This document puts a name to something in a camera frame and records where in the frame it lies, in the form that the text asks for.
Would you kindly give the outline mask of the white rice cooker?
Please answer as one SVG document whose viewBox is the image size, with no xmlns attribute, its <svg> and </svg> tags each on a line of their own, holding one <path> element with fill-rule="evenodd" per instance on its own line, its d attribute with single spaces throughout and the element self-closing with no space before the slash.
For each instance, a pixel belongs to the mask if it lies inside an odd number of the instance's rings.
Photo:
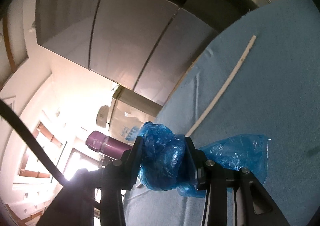
<svg viewBox="0 0 320 226">
<path fill-rule="evenodd" d="M 107 118 L 108 118 L 108 113 L 109 113 L 109 106 L 104 105 L 102 106 L 97 114 L 96 118 L 96 125 L 100 126 L 102 128 L 105 128 L 107 126 Z"/>
</svg>

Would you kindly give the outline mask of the blue tablecloth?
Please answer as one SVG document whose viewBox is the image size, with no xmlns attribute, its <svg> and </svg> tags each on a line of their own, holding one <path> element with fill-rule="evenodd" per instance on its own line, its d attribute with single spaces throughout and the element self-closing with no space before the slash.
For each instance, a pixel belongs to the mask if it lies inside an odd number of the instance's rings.
<svg viewBox="0 0 320 226">
<path fill-rule="evenodd" d="M 156 122 L 187 134 L 252 36 L 244 63 L 191 139 L 202 147 L 238 134 L 267 136 L 264 187 L 291 225 L 307 225 L 319 207 L 319 10 L 312 0 L 274 2 L 226 28 Z"/>
</svg>

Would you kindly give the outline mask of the white chest freezer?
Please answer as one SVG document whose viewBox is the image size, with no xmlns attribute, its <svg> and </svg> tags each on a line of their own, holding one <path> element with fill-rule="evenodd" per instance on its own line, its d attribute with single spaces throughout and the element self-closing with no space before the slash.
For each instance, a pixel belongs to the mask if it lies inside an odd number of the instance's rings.
<svg viewBox="0 0 320 226">
<path fill-rule="evenodd" d="M 132 145 L 144 123 L 155 121 L 162 106 L 119 86 L 112 96 L 107 116 L 108 135 Z"/>
</svg>

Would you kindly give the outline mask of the blue plastic bag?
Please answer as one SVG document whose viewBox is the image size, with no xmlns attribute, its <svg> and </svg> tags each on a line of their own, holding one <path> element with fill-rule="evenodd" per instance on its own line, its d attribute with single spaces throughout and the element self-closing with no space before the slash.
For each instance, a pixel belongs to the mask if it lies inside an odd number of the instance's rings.
<svg viewBox="0 0 320 226">
<path fill-rule="evenodd" d="M 149 190 L 168 191 L 176 189 L 183 197 L 205 197 L 205 191 L 197 191 L 191 179 L 186 153 L 185 136 L 174 134 L 163 124 L 146 122 L 138 132 L 143 138 L 142 163 L 139 180 Z M 240 134 L 218 140 L 200 148 L 206 157 L 225 169 L 239 171 L 247 167 L 261 184 L 268 169 L 268 144 L 263 134 Z"/>
</svg>

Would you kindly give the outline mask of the grey multi-door refrigerator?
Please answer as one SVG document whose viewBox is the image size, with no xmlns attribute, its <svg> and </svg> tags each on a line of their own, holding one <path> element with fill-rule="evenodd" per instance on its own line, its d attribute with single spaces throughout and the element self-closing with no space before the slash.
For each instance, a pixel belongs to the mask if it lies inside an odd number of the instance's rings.
<svg viewBox="0 0 320 226">
<path fill-rule="evenodd" d="M 37 43 L 163 105 L 216 36 L 167 0 L 36 0 Z"/>
</svg>

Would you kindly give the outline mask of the purple thermos bottle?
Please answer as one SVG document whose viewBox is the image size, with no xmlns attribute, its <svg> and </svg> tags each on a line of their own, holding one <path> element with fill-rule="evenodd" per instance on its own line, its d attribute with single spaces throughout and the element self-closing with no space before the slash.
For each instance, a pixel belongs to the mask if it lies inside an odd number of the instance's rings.
<svg viewBox="0 0 320 226">
<path fill-rule="evenodd" d="M 99 131 L 93 131 L 86 139 L 85 144 L 89 149 L 112 159 L 120 159 L 125 151 L 132 149 L 132 146 Z"/>
</svg>

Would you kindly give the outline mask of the white thin stick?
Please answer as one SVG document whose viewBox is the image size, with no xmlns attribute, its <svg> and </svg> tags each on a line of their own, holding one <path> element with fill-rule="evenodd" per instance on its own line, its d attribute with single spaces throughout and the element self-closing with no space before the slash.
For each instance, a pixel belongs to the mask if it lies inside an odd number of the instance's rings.
<svg viewBox="0 0 320 226">
<path fill-rule="evenodd" d="M 225 71 L 219 67 L 214 44 L 210 43 L 180 82 L 154 124 L 163 124 L 174 134 L 190 136 L 230 86 L 255 40 L 256 36 L 252 36 L 244 52 L 238 54 L 231 68 Z"/>
</svg>

